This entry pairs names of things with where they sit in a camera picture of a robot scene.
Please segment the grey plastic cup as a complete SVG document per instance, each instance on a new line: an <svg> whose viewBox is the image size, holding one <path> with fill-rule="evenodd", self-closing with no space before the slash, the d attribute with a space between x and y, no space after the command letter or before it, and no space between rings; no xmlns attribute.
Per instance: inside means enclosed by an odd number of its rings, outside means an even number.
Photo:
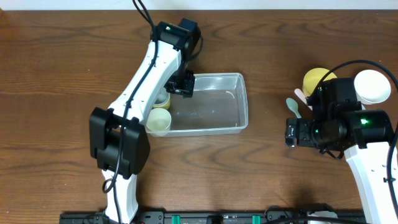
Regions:
<svg viewBox="0 0 398 224"><path fill-rule="evenodd" d="M161 105L167 102L168 98L169 98L169 93L167 92L167 90L165 88L161 88L159 94L157 95L155 105Z"/></svg>

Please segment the yellow plastic cup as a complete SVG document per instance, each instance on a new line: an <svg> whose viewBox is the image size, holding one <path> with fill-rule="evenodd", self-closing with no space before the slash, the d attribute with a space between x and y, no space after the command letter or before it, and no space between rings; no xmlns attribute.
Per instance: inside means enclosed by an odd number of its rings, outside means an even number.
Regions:
<svg viewBox="0 0 398 224"><path fill-rule="evenodd" d="M170 108L170 93L167 95L167 99L162 102L162 103L155 103L153 105L153 109L155 108L163 108L165 110L168 110Z"/></svg>

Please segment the white plastic bowl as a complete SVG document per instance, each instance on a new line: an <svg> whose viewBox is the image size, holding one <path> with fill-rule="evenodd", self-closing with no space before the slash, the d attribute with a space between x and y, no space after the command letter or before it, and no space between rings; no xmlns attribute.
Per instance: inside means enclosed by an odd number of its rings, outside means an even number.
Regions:
<svg viewBox="0 0 398 224"><path fill-rule="evenodd" d="M376 70L363 70L354 78L357 99L365 105L386 101L391 94L388 79Z"/></svg>

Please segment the yellow plastic bowl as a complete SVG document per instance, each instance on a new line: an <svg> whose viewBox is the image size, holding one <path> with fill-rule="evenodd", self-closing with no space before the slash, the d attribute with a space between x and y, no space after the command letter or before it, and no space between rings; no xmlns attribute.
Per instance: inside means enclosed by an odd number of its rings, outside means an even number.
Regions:
<svg viewBox="0 0 398 224"><path fill-rule="evenodd" d="M323 78L323 76L328 73L329 70L325 68L313 68L309 70L303 78L302 91L305 96L310 96L318 82Z"/></svg>

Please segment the mint green plastic spoon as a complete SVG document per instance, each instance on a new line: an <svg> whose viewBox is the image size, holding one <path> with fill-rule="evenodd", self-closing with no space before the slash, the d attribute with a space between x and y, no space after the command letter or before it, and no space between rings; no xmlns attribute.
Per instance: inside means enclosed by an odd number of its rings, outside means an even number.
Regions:
<svg viewBox="0 0 398 224"><path fill-rule="evenodd" d="M297 118L302 117L301 114L299 113L298 103L293 98L287 98L285 102L289 110L291 110L296 115Z"/></svg>

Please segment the cream plastic cup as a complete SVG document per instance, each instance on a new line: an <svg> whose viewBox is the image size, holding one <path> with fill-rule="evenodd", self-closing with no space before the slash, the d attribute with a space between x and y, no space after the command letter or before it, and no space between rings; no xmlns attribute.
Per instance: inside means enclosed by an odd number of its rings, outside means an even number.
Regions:
<svg viewBox="0 0 398 224"><path fill-rule="evenodd" d="M154 108L150 111L146 126L150 131L168 131L171 127L172 117L168 110Z"/></svg>

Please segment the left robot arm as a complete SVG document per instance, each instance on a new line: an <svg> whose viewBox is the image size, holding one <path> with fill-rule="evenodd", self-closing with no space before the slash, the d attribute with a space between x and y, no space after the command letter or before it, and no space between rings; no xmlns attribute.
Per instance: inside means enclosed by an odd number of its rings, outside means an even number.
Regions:
<svg viewBox="0 0 398 224"><path fill-rule="evenodd" d="M149 157L146 122L161 91L190 98L195 76L187 69L203 37L198 24L160 22L136 74L108 109L95 108L89 118L90 155L104 176L108 205L95 223L131 223L138 211L137 175Z"/></svg>

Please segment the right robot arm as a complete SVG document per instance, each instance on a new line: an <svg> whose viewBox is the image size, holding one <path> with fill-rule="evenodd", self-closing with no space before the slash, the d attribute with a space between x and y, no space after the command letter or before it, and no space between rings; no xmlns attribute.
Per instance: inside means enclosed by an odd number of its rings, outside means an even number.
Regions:
<svg viewBox="0 0 398 224"><path fill-rule="evenodd" d="M338 151L354 175L368 223L397 223L389 184L397 184L397 154L388 156L394 131L383 110L364 110L351 78L325 81L308 97L310 119L286 121L288 147Z"/></svg>

